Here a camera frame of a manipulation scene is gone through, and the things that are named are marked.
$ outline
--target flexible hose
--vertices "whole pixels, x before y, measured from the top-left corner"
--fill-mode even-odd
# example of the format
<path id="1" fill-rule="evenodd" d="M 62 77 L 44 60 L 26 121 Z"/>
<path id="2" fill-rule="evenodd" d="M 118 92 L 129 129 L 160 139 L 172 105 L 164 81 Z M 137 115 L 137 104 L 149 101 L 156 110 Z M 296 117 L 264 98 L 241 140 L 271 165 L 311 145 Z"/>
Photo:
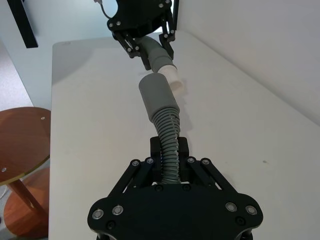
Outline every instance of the flexible hose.
<path id="1" fill-rule="evenodd" d="M 178 184 L 179 176 L 179 111 L 167 107 L 158 111 L 152 118 L 161 145 L 162 183 Z"/>

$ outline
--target black mounting plate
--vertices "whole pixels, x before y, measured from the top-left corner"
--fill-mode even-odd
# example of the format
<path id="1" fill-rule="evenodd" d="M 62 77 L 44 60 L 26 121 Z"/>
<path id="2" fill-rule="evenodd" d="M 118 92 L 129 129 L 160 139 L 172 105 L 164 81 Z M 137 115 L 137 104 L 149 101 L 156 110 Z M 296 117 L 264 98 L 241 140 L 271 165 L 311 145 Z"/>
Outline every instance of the black mounting plate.
<path id="1" fill-rule="evenodd" d="M 107 22 L 108 28 L 112 32 L 127 32 L 132 38 L 142 38 L 161 27 L 161 17 L 172 6 L 171 0 L 117 0 L 117 4 L 118 10 Z"/>

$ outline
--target gray elbow pipe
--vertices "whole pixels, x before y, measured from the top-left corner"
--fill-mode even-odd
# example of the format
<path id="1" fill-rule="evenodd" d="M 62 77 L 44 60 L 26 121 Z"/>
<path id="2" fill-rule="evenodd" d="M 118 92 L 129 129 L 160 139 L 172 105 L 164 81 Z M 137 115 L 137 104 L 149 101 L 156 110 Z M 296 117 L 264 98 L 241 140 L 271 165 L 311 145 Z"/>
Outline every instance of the gray elbow pipe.
<path id="1" fill-rule="evenodd" d="M 157 73 L 163 66 L 172 65 L 176 67 L 167 51 L 153 38 L 144 36 L 138 42 L 144 47 L 154 73 Z"/>

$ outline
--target stool leg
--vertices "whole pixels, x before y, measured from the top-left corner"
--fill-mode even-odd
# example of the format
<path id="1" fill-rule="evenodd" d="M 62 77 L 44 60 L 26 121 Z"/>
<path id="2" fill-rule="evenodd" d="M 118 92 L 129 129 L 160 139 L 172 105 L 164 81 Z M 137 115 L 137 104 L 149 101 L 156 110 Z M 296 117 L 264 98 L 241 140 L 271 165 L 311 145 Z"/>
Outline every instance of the stool leg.
<path id="1" fill-rule="evenodd" d="M 7 185 L 13 192 L 15 192 L 20 199 L 36 214 L 44 219 L 48 219 L 48 213 L 38 203 L 35 197 L 29 192 L 26 186 L 20 180 L 13 181 Z"/>

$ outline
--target stool seat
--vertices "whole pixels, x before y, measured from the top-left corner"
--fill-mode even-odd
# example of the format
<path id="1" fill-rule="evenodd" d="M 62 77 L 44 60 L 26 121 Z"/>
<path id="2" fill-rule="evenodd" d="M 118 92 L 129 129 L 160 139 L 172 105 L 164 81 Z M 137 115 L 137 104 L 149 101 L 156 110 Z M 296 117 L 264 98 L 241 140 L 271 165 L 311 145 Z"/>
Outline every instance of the stool seat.
<path id="1" fill-rule="evenodd" d="M 18 107 L 0 111 L 0 185 L 12 183 L 50 156 L 49 110 Z"/>

